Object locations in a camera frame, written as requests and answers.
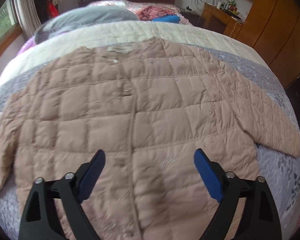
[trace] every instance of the blue gripper pad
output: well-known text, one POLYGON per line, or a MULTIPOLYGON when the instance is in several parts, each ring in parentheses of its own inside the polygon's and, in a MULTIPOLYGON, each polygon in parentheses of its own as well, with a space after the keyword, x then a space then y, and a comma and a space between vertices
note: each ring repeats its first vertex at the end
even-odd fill
POLYGON ((88 199, 99 176, 106 164, 106 155, 102 150, 98 151, 98 154, 93 157, 90 161, 89 168, 82 177, 79 183, 79 194, 77 199, 79 203, 82 203, 84 200, 88 199))
POLYGON ((200 150, 194 153, 194 164, 212 198, 219 203, 223 199, 222 184, 209 164, 209 159, 200 150))

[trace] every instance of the wooden wardrobe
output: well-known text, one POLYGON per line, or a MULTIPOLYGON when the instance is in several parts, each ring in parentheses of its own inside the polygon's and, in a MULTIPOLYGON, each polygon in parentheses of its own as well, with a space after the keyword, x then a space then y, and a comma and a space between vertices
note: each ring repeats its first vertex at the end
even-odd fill
POLYGON ((300 75, 300 10, 293 0, 255 0, 236 39, 260 54, 284 88, 300 75))

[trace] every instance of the curtain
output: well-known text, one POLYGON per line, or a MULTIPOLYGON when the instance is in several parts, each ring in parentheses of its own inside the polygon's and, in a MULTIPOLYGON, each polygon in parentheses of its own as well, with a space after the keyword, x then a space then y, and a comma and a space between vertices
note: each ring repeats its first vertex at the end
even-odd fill
POLYGON ((17 20, 24 32, 30 38, 41 26, 33 0, 12 0, 17 20))

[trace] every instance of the blue cloth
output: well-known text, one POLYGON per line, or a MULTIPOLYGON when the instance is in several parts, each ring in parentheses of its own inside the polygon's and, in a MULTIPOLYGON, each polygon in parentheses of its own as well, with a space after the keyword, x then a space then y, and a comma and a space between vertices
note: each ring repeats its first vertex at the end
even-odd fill
POLYGON ((152 21, 153 22, 179 23, 181 21, 181 19, 177 15, 166 15, 163 17, 155 18, 152 21))

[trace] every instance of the wooden window frame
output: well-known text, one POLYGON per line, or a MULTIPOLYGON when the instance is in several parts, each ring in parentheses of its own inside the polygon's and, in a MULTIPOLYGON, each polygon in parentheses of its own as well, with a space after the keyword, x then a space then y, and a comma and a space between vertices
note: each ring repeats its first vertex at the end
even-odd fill
POLYGON ((0 57, 22 33, 20 25, 15 24, 0 38, 0 57))

